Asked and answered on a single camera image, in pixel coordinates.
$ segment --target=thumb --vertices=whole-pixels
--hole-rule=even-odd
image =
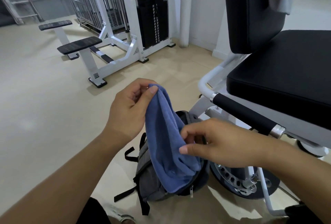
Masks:
[[[148,88],[140,96],[139,100],[135,104],[135,107],[137,107],[137,109],[139,109],[139,110],[142,110],[142,111],[146,112],[149,103],[151,102],[153,96],[156,94],[158,89],[159,88],[157,86],[152,86],[152,87]]]
[[[199,156],[204,159],[209,159],[210,145],[203,144],[188,144],[179,148],[181,154],[188,154],[192,156]]]

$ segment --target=black padded backrest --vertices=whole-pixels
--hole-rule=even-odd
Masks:
[[[272,11],[268,0],[226,0],[230,48],[250,54],[282,29],[285,13]]]

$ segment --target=zipper pull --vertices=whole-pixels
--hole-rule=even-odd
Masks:
[[[193,185],[191,185],[191,187],[190,187],[190,196],[191,196],[191,198],[193,198]]]

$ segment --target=weight stack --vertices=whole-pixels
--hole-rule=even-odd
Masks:
[[[168,38],[168,2],[138,0],[139,26],[143,47],[151,47]]]

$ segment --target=fingernail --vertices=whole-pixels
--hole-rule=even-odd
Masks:
[[[185,145],[185,146],[180,147],[179,152],[181,154],[187,154],[187,146]]]
[[[148,89],[148,91],[150,91],[151,93],[156,93],[156,91],[158,90],[157,86],[152,86],[150,89]]]

